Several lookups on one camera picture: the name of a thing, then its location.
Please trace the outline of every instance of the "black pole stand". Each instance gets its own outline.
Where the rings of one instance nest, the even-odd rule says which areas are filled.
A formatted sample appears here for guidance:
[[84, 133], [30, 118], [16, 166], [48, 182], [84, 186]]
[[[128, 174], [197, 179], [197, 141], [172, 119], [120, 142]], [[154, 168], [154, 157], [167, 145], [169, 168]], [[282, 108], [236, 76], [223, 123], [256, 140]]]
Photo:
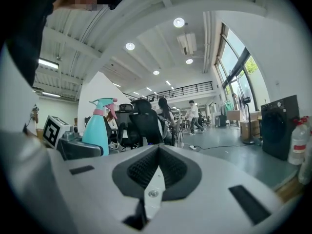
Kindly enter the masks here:
[[247, 105], [247, 109], [248, 109], [248, 117], [249, 117], [249, 136], [248, 136], [248, 139], [247, 140], [243, 140], [243, 143], [245, 145], [254, 145], [254, 138], [252, 137], [252, 123], [251, 123], [251, 120], [250, 120], [250, 113], [249, 113], [249, 105]]

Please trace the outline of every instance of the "floor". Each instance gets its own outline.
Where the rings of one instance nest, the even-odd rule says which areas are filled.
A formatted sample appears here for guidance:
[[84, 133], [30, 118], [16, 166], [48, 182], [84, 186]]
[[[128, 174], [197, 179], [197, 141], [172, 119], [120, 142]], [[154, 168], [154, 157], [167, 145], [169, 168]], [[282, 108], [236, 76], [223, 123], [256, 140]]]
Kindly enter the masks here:
[[190, 145], [198, 145], [196, 151], [205, 155], [227, 160], [244, 170], [264, 184], [277, 190], [289, 182], [297, 173], [297, 167], [286, 161], [277, 159], [262, 151], [260, 146], [244, 145], [240, 140], [240, 130], [237, 127], [215, 128], [206, 127], [205, 132], [195, 132], [191, 136], [183, 132], [184, 139], [178, 147], [190, 149]]

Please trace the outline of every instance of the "air conditioning vent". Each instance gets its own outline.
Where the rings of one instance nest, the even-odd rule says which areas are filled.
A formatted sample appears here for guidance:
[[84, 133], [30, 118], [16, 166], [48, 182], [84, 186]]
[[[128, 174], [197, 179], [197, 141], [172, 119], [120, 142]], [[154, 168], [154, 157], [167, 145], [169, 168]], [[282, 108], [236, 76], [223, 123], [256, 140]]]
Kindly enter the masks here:
[[183, 54], [192, 55], [197, 50], [196, 38], [194, 33], [183, 34], [177, 37]]

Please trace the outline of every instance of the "black metal railing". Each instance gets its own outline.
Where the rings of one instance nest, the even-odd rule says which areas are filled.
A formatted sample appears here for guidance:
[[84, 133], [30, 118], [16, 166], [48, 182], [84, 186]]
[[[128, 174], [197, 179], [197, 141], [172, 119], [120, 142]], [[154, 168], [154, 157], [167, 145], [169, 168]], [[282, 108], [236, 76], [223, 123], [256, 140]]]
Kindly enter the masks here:
[[136, 99], [138, 99], [137, 97], [135, 97], [135, 96], [131, 96], [131, 95], [129, 95], [129, 94], [126, 94], [126, 93], [123, 93], [130, 101], [134, 101], [134, 100], [136, 100]]
[[159, 100], [160, 98], [174, 98], [179, 96], [185, 96], [189, 94], [195, 94], [200, 92], [205, 92], [213, 90], [212, 81], [198, 83], [186, 87], [175, 88], [174, 90], [167, 90], [163, 92], [159, 92], [157, 94], [152, 94], [146, 97], [149, 101]]

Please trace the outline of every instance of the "black rectangular slot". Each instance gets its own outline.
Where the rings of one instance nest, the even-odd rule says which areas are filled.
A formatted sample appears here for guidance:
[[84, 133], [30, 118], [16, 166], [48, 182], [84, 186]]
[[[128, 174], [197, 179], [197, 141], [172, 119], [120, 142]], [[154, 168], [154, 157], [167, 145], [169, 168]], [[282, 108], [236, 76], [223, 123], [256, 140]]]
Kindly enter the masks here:
[[76, 174], [82, 174], [85, 173], [87, 171], [93, 170], [94, 167], [93, 166], [82, 166], [82, 167], [78, 167], [78, 168], [74, 168], [74, 169], [70, 169], [70, 173], [72, 175], [76, 175]]
[[243, 211], [247, 214], [254, 225], [262, 222], [271, 214], [262, 204], [242, 185], [229, 188]]

